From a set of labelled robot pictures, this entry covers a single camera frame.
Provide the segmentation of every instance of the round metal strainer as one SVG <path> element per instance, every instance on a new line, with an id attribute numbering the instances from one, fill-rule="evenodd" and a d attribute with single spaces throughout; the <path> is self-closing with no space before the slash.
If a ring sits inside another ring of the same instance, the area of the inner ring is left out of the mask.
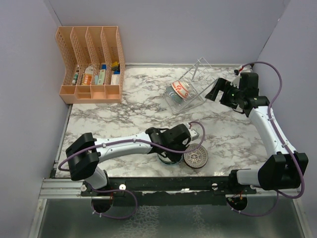
<path id="1" fill-rule="evenodd" d="M 186 151 L 195 149 L 198 144 L 190 144 Z M 200 169 L 208 161 L 208 152 L 204 146 L 200 146 L 197 150 L 183 155 L 184 162 L 193 169 Z"/>

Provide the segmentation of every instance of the divider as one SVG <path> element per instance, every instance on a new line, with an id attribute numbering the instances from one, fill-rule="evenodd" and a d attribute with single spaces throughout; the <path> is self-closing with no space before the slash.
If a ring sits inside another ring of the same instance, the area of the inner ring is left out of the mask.
<path id="1" fill-rule="evenodd" d="M 60 90 L 66 103 L 121 103 L 125 61 L 117 26 L 59 27 L 56 42 L 66 68 Z M 120 63 L 120 84 L 110 85 L 115 61 Z M 102 63 L 106 64 L 105 84 L 95 85 Z M 90 64 L 94 69 L 91 84 L 82 85 L 82 75 Z M 78 80 L 72 85 L 77 66 Z"/>

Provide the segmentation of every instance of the gray floor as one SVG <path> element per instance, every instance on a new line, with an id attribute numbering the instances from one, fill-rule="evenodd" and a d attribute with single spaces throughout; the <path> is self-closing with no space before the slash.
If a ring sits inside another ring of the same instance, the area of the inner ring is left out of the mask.
<path id="1" fill-rule="evenodd" d="M 252 197 L 246 211 L 262 213 L 274 197 Z M 111 208 L 112 215 L 129 208 Z M 124 221 L 92 215 L 89 199 L 49 200 L 41 238 L 303 238 L 292 200 L 281 198 L 268 216 L 250 218 L 226 206 L 140 207 Z"/>

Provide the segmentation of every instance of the white wire rack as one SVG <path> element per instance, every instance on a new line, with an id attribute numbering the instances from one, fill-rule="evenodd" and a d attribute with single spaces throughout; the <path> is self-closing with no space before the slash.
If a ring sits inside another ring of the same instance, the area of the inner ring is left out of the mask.
<path id="1" fill-rule="evenodd" d="M 209 92 L 207 89 L 211 89 L 216 81 L 212 73 L 214 73 L 212 66 L 202 57 L 178 79 L 180 82 L 186 82 L 190 87 L 186 99 L 182 99 L 179 103 L 165 91 L 163 97 L 174 115 L 188 111 L 206 101 L 205 95 Z"/>

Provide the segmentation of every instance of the marble surface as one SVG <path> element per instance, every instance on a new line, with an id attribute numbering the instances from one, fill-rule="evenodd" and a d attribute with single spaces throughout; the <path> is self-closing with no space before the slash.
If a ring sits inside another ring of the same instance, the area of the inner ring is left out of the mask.
<path id="1" fill-rule="evenodd" d="M 212 76 L 233 80 L 233 69 L 215 67 Z M 111 177 L 222 176 L 232 169 L 259 168 L 266 161 L 266 151 L 256 128 L 245 115 L 218 101 L 207 101 L 180 115 L 171 113 L 162 94 L 186 70 L 127 67 L 122 104 L 73 105 L 59 162 L 66 159 L 66 148 L 86 132 L 92 132 L 95 138 L 113 138 L 137 134 L 152 126 L 173 127 L 198 120 L 206 129 L 203 146 L 209 154 L 207 164 L 201 169 L 192 169 L 184 162 L 168 166 L 156 154 L 124 156 L 99 166 Z M 201 133 L 198 125 L 193 128 Z M 69 172 L 56 172 L 56 178 L 69 177 Z"/>

